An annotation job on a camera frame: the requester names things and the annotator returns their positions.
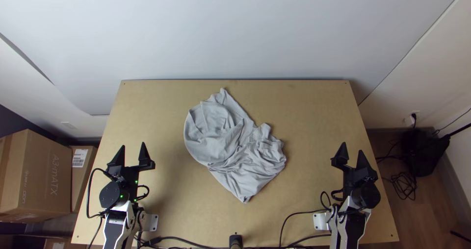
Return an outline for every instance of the wooden table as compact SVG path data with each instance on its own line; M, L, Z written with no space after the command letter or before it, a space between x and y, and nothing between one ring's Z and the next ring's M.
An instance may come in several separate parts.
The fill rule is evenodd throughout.
M247 204L219 184L196 162L183 143L188 110L224 87L257 125L268 123L272 134L285 142L285 169ZM130 80L122 81L93 168L106 168L121 145L126 165L136 165L145 142L156 169L140 174L150 187L140 205L159 214L157 236L178 236L212 247L227 247L231 234L244 236L248 247L278 246L280 228L293 212L322 208L320 193L342 188L342 172L330 165L342 142L347 143L350 166L358 150L365 152L378 171L357 104L344 80ZM108 179L93 178L90 212L101 211L98 194ZM376 185L381 202L373 209L362 243L398 241L383 182ZM87 219L83 200L73 243L88 244L98 219ZM288 220L283 245L317 234L310 214ZM303 242L327 245L330 237ZM100 231L94 244L102 245ZM164 240L161 247L188 245Z

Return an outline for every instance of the dark floor area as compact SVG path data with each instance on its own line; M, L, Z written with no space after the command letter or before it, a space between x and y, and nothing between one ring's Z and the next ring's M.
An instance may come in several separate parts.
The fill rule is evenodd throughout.
M399 140L400 135L400 132L369 132L368 137L375 156L385 156ZM399 154L399 147L391 151L391 155L395 154ZM396 159L386 159L378 164L378 167L381 176L385 178L407 171L405 164ZM361 249L471 248L471 243L450 234L458 220L437 169L432 175L417 178L416 200L401 200L391 183L384 179L383 182L399 242L360 245Z

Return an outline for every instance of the crumpled cloth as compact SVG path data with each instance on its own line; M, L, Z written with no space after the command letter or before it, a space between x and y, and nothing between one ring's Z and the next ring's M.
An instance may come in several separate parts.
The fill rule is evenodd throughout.
M286 163L283 142L256 126L221 88L190 109L184 126L188 152L241 202L247 203Z

